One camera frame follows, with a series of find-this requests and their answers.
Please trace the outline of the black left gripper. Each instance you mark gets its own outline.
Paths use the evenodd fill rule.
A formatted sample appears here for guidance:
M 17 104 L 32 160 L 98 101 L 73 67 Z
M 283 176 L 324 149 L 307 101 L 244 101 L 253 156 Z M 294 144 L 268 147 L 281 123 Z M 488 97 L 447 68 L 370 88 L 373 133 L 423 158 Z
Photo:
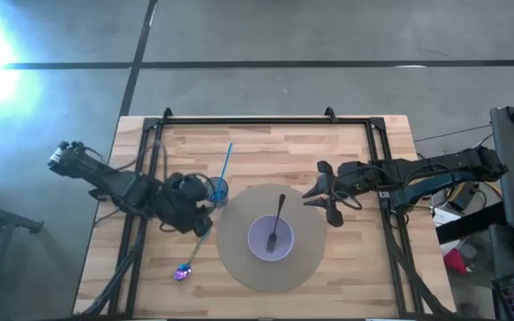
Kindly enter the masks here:
M 208 196 L 205 186 L 208 180 L 201 173 L 174 173 L 170 177 L 172 190 L 162 191 L 162 223 L 179 232 L 194 231 L 196 226 L 197 237 L 206 235 L 213 225 L 210 215 L 215 204 L 210 199 L 199 202 L 199 196 Z

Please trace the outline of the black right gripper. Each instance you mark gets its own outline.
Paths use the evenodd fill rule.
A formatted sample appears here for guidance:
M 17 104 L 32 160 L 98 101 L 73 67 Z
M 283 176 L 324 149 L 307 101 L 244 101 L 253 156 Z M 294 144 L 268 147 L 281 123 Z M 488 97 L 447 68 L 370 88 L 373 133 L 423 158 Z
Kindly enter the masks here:
M 335 179 L 335 191 L 348 195 L 359 195 L 370 192 L 375 185 L 376 179 L 368 164 L 362 162 L 345 162 L 337 168 L 335 176 L 332 166 L 325 160 L 317 163 L 319 176 L 311 190 L 303 195 L 303 198 L 326 194 L 330 195 L 332 184 Z M 326 211 L 326 220 L 333 227 L 340 227 L 344 224 L 342 213 L 336 207 L 336 201 L 329 198 L 317 198 L 307 201 L 304 206 L 319 207 Z

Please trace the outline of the blue faceted plastic cup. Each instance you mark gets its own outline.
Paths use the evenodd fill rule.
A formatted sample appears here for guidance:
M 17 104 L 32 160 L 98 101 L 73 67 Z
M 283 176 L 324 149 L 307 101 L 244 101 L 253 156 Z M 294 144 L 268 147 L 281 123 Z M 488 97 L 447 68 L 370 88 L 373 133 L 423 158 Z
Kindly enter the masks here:
M 216 208 L 224 207 L 228 202 L 228 183 L 221 177 L 210 177 L 205 182 L 208 193 L 208 201 Z

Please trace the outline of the lilac bowl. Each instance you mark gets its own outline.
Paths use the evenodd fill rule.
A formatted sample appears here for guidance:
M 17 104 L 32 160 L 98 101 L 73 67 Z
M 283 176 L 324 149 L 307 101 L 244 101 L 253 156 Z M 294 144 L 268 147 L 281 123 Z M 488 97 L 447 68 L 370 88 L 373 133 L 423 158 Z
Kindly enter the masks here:
M 254 220 L 247 232 L 247 242 L 251 253 L 260 260 L 277 262 L 284 259 L 294 247 L 294 230 L 284 219 L 279 218 L 277 241 L 272 253 L 266 251 L 269 234 L 273 230 L 276 216 L 266 215 Z

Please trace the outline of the black fork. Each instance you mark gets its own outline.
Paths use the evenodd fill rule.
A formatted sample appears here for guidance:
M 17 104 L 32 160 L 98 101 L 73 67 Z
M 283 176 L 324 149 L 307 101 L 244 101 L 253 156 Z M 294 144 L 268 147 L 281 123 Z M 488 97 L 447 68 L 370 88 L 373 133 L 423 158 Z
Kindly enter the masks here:
M 274 251 L 274 249 L 275 249 L 275 246 L 276 246 L 276 241 L 278 239 L 278 237 L 277 237 L 278 220 L 279 220 L 279 217 L 280 217 L 280 212 L 283 209 L 285 200 L 286 200 L 286 196 L 283 193 L 281 195 L 279 195 L 277 215 L 276 215 L 276 218 L 275 218 L 273 230 L 269 234 L 269 238 L 268 238 L 268 241 L 267 241 L 266 251 L 269 252 L 269 253 L 272 253 Z

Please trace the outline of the round grey placemat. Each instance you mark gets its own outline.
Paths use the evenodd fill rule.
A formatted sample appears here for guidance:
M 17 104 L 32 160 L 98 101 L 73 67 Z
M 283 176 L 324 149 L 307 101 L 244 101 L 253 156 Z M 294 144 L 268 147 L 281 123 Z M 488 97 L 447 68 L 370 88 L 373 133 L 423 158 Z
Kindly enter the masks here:
M 262 216 L 277 215 L 279 195 L 286 200 L 280 212 L 294 230 L 294 247 L 282 260 L 255 257 L 247 242 L 250 225 Z M 325 251 L 327 224 L 302 194 L 286 185 L 255 185 L 231 198 L 216 223 L 216 244 L 225 269 L 240 284 L 258 292 L 288 292 L 317 270 Z

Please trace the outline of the iridescent purple metal spoon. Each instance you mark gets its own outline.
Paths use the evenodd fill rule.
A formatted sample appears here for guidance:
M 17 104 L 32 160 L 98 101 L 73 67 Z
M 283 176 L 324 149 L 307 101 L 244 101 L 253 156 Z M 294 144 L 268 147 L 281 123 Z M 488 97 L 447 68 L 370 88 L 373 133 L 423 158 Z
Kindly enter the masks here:
M 197 242 L 194 250 L 192 251 L 191 255 L 189 256 L 188 260 L 185 263 L 182 263 L 178 266 L 174 273 L 174 280 L 177 282 L 181 282 L 186 280 L 192 273 L 192 263 L 197 255 L 197 252 L 201 249 L 202 245 L 205 243 L 205 241 L 209 238 L 211 235 L 211 230 L 208 230 Z

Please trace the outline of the white box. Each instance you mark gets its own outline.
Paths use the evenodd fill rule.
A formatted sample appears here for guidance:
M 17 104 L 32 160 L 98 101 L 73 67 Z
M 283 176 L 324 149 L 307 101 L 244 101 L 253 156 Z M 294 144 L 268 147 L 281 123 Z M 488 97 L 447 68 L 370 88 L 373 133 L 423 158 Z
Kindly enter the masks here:
M 460 215 L 454 212 L 440 208 L 436 208 L 434 211 L 433 220 L 435 226 L 441 226 L 443 224 L 447 224 L 458 219 L 460 219 Z

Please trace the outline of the black power device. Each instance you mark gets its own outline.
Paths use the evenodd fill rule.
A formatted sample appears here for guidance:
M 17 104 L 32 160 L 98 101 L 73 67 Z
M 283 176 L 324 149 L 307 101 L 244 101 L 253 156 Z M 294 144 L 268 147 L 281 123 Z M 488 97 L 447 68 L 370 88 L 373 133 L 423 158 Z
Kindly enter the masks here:
M 455 210 L 465 210 L 477 193 L 477 189 L 477 182 L 468 181 L 457 185 L 449 198 L 448 204 Z

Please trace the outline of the red object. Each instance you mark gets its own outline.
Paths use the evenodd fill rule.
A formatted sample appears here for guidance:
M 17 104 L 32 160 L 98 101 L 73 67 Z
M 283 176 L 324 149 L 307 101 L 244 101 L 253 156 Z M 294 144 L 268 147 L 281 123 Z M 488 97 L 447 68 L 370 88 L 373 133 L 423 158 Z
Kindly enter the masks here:
M 460 251 L 456 248 L 452 248 L 446 254 L 444 254 L 444 264 L 448 268 L 460 274 L 468 273 L 468 268 L 464 262 L 464 259 Z

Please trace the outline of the black desk beam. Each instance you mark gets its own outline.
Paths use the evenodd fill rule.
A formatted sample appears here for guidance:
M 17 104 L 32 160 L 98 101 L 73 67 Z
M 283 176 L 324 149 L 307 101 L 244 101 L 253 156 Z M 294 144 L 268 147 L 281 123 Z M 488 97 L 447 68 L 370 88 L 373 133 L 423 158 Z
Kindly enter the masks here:
M 493 224 L 506 225 L 503 202 L 497 202 L 477 212 L 442 224 L 435 230 L 439 243 L 445 244 L 485 231 Z

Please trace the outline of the black metal rig frame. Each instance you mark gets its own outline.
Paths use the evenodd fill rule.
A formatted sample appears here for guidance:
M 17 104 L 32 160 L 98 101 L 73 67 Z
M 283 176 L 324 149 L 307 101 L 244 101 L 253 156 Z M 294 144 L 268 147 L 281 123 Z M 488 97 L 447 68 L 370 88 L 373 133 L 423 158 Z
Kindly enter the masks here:
M 218 176 L 233 144 L 225 178 L 229 192 L 275 183 L 305 192 L 320 160 L 339 164 L 386 155 L 414 159 L 408 120 L 328 117 L 179 117 L 162 127 L 167 153 L 157 173 Z M 137 284 L 125 281 L 117 317 L 135 318 L 347 318 L 396 317 L 394 286 L 377 197 L 361 197 L 363 210 L 343 209 L 344 224 L 327 227 L 324 257 L 311 278 L 289 292 L 256 292 L 223 266 L 214 237 L 202 245 L 184 281 L 173 276 L 194 250 L 194 235 L 146 230 Z

